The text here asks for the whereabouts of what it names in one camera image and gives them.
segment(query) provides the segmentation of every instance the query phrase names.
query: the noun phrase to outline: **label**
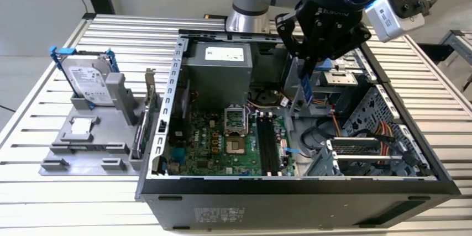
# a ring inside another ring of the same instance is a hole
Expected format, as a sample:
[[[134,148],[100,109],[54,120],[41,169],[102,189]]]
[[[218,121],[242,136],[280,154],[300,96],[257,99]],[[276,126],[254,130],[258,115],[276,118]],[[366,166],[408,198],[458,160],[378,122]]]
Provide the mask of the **label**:
[[[286,107],[286,104],[288,104],[288,98],[284,97],[284,98],[281,99],[280,105],[284,106],[284,107]]]
[[[113,104],[101,73],[97,69],[92,67],[70,66],[68,71],[88,101],[97,105]]]
[[[205,60],[244,62],[244,49],[233,47],[206,47]]]
[[[196,207],[194,218],[200,223],[242,222],[245,207]]]

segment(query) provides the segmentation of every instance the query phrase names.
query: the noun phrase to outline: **aluminum profile table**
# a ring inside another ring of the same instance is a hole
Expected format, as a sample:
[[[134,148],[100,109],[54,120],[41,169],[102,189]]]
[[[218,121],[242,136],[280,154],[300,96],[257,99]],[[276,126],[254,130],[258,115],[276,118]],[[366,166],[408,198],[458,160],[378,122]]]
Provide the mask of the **aluminum profile table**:
[[[177,29],[222,31],[224,21],[97,15],[81,20],[64,46],[92,51],[112,48],[133,94],[144,94],[148,67],[156,70],[161,93]],[[472,235],[472,106],[408,36],[388,44],[373,36],[368,46],[462,196],[389,229],[217,234]],[[0,134],[0,228],[5,228],[0,235],[176,234],[162,231],[148,205],[134,202],[137,177],[37,174],[72,108],[70,94],[50,64]]]
[[[441,40],[472,65],[472,30],[450,30]]]

